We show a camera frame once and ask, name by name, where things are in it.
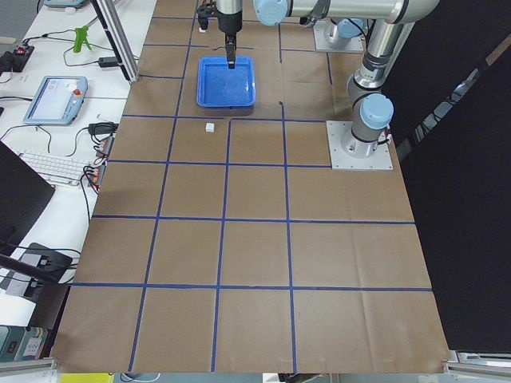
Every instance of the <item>metal pole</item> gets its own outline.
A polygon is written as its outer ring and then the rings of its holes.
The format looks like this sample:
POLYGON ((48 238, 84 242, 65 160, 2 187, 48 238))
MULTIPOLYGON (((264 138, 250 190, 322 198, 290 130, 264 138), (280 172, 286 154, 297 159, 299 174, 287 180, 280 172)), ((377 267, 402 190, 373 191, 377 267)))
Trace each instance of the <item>metal pole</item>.
POLYGON ((115 11, 112 0, 92 0, 92 4, 96 11, 97 19, 103 26, 103 30, 105 31, 106 37, 109 39, 125 79, 129 81, 130 84, 138 81, 140 78, 140 70, 133 57, 128 38, 126 38, 121 20, 115 11))

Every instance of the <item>blue tray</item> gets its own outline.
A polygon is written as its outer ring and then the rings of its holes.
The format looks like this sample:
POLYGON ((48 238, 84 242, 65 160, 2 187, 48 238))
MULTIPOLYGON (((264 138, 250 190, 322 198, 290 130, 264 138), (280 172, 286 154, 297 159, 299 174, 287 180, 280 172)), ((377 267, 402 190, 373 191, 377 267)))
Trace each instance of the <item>blue tray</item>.
POLYGON ((225 56, 207 56, 199 61, 197 104, 206 108, 248 107, 256 102, 252 57, 238 56, 229 69, 225 56))

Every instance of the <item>power adapter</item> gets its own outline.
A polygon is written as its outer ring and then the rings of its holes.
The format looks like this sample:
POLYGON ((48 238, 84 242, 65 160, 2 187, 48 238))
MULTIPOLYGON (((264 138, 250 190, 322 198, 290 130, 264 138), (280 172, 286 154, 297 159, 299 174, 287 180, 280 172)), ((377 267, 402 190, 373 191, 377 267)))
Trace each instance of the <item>power adapter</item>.
POLYGON ((100 68, 111 68, 113 66, 119 66, 119 63, 117 62, 117 57, 99 57, 97 60, 97 64, 100 66, 100 68))
POLYGON ((91 136, 99 136, 101 134, 113 134, 119 128, 119 124, 114 122, 97 122, 96 124, 89 124, 89 134, 91 136))

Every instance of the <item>electronic device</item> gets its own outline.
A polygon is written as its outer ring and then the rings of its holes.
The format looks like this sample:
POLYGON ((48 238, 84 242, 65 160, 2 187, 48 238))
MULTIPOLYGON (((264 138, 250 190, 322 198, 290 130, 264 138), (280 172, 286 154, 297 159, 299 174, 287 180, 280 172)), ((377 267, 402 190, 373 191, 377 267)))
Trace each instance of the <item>electronic device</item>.
POLYGON ((86 93, 87 79, 83 76, 45 76, 23 123, 70 124, 76 118, 86 93))
POLYGON ((85 0, 45 0, 45 6, 49 8, 66 8, 72 6, 73 8, 80 8, 85 0))
POLYGON ((54 193, 54 188, 0 142, 1 254, 12 254, 15 247, 11 245, 23 240, 54 193))
POLYGON ((47 336, 39 327, 0 326, 0 361, 39 359, 47 336))
POLYGON ((69 157, 31 152, 25 149, 13 149, 13 151, 48 184, 57 186, 80 186, 83 167, 90 165, 89 161, 69 157))
POLYGON ((32 45, 21 44, 12 52, 5 52, 0 57, 0 74, 3 72, 22 72, 33 51, 34 47, 32 45))

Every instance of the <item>white keyboard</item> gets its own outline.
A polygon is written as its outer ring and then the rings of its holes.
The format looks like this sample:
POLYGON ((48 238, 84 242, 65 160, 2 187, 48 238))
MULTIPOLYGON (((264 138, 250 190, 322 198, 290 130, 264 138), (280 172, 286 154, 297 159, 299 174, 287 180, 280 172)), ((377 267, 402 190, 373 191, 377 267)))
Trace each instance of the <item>white keyboard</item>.
POLYGON ((51 154, 12 149, 27 165, 36 171, 48 184, 60 186, 79 186, 83 167, 89 161, 75 160, 51 154))

